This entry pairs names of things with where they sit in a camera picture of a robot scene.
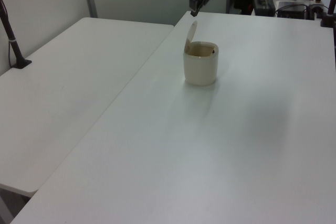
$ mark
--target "white cup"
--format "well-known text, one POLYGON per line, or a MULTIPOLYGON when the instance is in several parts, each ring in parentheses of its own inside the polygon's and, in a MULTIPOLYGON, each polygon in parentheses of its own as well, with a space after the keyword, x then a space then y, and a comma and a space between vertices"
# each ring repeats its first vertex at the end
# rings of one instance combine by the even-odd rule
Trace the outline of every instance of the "white cup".
POLYGON ((214 43, 191 42, 196 28, 195 21, 189 30, 183 52, 184 76, 190 84, 207 86, 216 80, 219 50, 214 43))

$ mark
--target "cable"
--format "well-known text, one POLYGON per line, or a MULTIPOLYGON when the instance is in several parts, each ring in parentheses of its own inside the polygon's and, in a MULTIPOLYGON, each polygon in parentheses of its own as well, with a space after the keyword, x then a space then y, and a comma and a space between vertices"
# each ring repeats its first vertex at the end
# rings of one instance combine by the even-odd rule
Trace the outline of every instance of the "cable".
POLYGON ((308 6, 308 5, 305 5, 305 4, 286 5, 286 6, 283 6, 283 7, 279 8, 279 9, 277 9, 277 10, 275 11, 275 13, 277 14, 278 11, 280 11, 280 10, 288 9, 288 8, 295 7, 295 6, 305 6, 305 7, 306 7, 305 11, 307 10, 307 8, 309 8, 309 6, 308 6))
POLYGON ((10 42, 8 42, 8 62, 9 62, 9 67, 12 68, 12 64, 10 63, 11 61, 11 53, 10 53, 10 42))

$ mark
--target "cup lid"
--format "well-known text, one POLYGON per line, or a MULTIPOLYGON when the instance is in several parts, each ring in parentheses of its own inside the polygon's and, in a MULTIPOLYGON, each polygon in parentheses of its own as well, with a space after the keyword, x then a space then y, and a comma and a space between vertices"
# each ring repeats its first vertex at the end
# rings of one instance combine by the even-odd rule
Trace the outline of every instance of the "cup lid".
POLYGON ((194 38, 194 35, 195 35, 195 32, 196 32, 196 28, 197 28, 197 21, 195 21, 190 29, 189 29, 189 33, 188 33, 188 36, 187 36, 187 40, 185 42, 185 46, 184 46, 184 52, 187 52, 188 51, 188 48, 190 46, 190 43, 191 41, 193 40, 194 38))

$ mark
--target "black device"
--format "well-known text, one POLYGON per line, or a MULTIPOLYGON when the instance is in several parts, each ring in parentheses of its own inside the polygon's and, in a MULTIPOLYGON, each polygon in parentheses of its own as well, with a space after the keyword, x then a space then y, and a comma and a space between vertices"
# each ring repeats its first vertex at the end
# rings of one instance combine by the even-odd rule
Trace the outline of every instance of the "black device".
POLYGON ((13 68, 18 68, 18 69, 23 69, 27 65, 29 65, 32 61, 31 60, 26 60, 25 58, 23 58, 23 56, 21 54, 19 45, 16 41, 16 38, 14 36, 12 27, 9 23, 7 9, 6 9, 6 6, 5 6, 3 0, 0 0, 0 18, 1 18, 2 24, 4 25, 5 31, 7 33, 8 41, 11 44, 13 52, 14 52, 15 57, 16 57, 16 64, 14 64, 12 67, 13 68))
POLYGON ((253 0, 253 8, 256 16, 273 17, 275 15, 273 0, 253 0))
POLYGON ((303 3, 279 2, 278 18, 304 19, 306 7, 303 3))

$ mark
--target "tabletop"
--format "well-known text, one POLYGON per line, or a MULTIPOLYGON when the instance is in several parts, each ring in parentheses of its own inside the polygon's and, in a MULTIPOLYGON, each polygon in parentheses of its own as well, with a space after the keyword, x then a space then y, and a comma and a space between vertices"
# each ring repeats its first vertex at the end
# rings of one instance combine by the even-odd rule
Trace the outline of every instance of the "tabletop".
POLYGON ((332 29, 186 13, 13 224, 335 223, 335 82, 332 29), (208 87, 184 80, 194 20, 208 87))
POLYGON ((0 77, 0 188, 31 197, 172 30, 84 18, 0 77))

